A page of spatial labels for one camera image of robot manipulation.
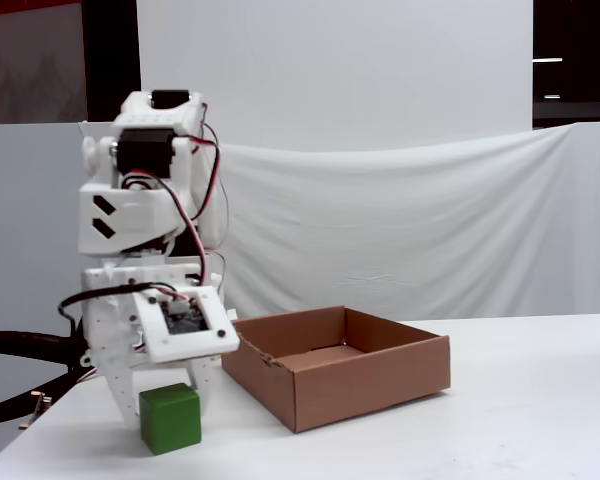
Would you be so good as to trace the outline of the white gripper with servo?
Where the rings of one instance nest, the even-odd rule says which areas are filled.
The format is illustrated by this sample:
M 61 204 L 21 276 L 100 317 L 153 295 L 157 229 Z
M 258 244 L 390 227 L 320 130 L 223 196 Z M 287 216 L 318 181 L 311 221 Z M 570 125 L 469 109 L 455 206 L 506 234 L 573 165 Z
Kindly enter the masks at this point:
M 192 258 L 160 256 L 106 262 L 83 272 L 81 301 L 91 358 L 101 367 L 127 427 L 139 427 L 129 368 L 139 346 L 147 361 L 187 361 L 190 386 L 209 401 L 225 352 L 223 276 L 200 284 Z

